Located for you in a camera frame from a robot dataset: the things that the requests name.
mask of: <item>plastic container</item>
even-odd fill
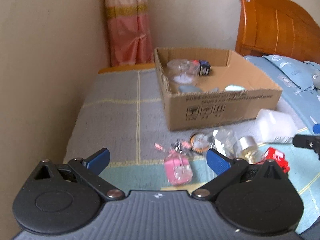
[[[298,128],[288,114],[268,109],[261,109],[256,117],[262,142],[292,143]]]
[[[168,62],[168,78],[179,85],[195,85],[199,78],[200,63],[196,60],[173,59]]]

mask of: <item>open cardboard box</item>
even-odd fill
[[[169,82],[167,63],[176,58],[209,61],[208,76],[196,84],[204,92],[180,93]],[[263,71],[233,50],[208,48],[156,48],[156,73],[169,130],[185,130],[225,125],[256,118],[262,108],[276,108],[282,89]],[[246,88],[226,92],[227,85]],[[208,92],[219,87],[219,92]]]

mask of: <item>curtain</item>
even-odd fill
[[[153,62],[148,0],[106,0],[111,65]]]

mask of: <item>wooden headboard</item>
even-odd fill
[[[236,52],[278,54],[320,64],[320,27],[290,0],[240,0]]]

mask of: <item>pink toy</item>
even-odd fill
[[[164,169],[168,182],[172,185],[181,185],[192,180],[192,170],[188,158],[175,150],[170,150],[164,159]]]

